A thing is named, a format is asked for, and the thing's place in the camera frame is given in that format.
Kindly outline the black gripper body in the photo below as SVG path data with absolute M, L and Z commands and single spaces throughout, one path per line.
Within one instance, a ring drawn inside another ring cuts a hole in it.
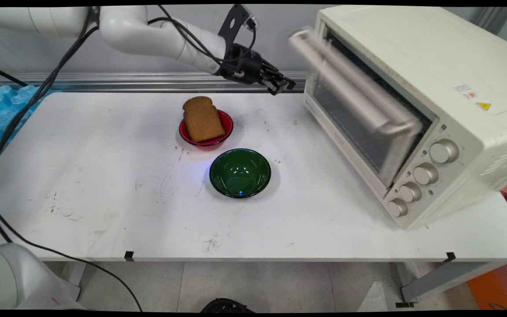
M 261 55 L 253 50 L 246 53 L 246 56 L 233 62 L 223 63 L 224 68 L 220 70 L 220 76 L 238 82 L 242 85 L 261 84 L 265 80 L 266 61 Z

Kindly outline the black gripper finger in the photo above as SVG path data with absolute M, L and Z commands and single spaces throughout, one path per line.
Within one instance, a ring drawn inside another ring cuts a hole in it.
M 294 89 L 296 82 L 284 76 L 269 62 L 263 61 L 263 85 L 267 89 Z
M 276 96 L 288 87 L 289 78 L 282 74 L 262 74 L 260 84 L 264 85 L 272 96 Z

